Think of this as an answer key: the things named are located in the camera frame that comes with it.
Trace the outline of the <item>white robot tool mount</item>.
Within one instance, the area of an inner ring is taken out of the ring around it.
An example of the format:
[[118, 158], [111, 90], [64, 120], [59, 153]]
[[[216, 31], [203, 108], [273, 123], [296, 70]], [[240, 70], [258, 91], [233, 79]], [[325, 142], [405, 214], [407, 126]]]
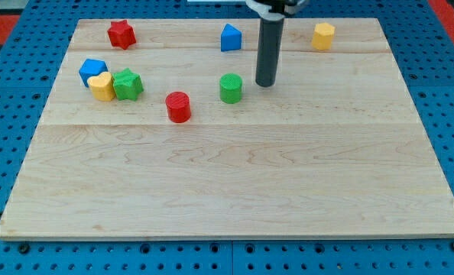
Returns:
[[310, 0], [246, 0], [245, 4], [263, 19], [284, 19], [303, 10]]

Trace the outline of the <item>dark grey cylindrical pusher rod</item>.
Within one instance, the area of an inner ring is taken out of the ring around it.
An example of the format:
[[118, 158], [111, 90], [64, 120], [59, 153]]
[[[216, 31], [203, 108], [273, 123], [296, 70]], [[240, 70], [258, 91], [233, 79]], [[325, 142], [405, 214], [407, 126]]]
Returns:
[[283, 29], [284, 19], [260, 20], [255, 82], [261, 87], [275, 83]]

